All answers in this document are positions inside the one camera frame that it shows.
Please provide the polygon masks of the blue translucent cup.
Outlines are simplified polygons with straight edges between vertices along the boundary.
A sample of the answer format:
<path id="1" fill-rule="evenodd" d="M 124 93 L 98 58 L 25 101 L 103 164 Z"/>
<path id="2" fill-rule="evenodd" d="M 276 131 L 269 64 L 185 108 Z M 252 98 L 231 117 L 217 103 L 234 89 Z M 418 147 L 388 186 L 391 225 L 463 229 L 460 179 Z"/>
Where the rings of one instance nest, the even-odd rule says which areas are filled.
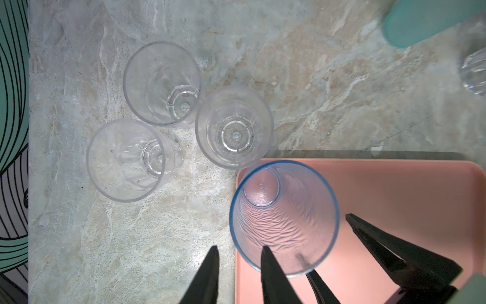
<path id="1" fill-rule="evenodd" d="M 268 247 L 287 277 L 306 274 L 331 252 L 340 226 L 339 206 L 328 181 L 293 160 L 248 168 L 236 188 L 230 233 L 241 257 L 261 269 Z"/>

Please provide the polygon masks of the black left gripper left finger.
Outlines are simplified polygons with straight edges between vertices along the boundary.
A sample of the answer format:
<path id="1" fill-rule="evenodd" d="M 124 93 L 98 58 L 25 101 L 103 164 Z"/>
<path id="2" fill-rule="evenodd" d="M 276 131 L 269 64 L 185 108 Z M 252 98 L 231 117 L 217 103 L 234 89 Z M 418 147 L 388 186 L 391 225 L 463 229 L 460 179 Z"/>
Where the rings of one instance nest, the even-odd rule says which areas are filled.
<path id="1" fill-rule="evenodd" d="M 217 303 L 220 256 L 212 246 L 185 292 L 180 304 Z"/>

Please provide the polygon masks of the green translucent cup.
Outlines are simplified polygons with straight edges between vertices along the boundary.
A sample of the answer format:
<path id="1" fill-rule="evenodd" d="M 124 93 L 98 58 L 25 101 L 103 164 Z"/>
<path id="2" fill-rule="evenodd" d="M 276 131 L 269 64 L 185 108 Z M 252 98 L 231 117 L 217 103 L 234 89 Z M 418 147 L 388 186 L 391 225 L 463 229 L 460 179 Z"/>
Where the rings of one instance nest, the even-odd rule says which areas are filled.
<path id="1" fill-rule="evenodd" d="M 485 0 L 402 0 L 384 18 L 386 41 L 407 48 L 485 12 Z"/>

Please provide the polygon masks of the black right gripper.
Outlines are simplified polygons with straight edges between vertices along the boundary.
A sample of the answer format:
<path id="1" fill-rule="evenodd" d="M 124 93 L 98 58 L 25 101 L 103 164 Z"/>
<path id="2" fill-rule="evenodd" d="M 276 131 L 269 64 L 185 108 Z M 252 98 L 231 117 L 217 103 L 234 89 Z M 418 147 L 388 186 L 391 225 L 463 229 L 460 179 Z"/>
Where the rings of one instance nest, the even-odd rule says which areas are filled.
<path id="1" fill-rule="evenodd" d="M 386 233 L 354 214 L 347 214 L 346 221 L 386 274 L 402 287 L 385 304 L 445 304 L 458 292 L 450 286 L 463 270 L 455 261 Z M 317 304 L 340 304 L 318 272 L 312 270 L 306 277 Z"/>

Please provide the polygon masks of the pink plastic tray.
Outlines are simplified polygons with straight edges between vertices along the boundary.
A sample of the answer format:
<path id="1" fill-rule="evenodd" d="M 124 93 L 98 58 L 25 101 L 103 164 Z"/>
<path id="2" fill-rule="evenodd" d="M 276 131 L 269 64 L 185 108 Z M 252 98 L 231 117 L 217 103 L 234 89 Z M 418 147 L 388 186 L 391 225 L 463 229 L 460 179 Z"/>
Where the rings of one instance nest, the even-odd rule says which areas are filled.
<path id="1" fill-rule="evenodd" d="M 455 261 L 457 288 L 485 265 L 485 172 L 464 160 L 305 158 L 354 214 L 397 238 Z M 341 303 L 384 303 L 398 289 L 342 219 L 317 272 Z"/>

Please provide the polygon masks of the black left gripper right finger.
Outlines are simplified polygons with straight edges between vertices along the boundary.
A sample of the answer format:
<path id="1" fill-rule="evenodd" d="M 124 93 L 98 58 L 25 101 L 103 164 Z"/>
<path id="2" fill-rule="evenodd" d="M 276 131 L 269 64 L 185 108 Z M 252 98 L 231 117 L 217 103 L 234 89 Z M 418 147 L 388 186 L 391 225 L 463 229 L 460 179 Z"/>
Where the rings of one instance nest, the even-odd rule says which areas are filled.
<path id="1" fill-rule="evenodd" d="M 268 246 L 264 246 L 261 252 L 261 284 L 264 304 L 301 304 L 301 300 Z"/>

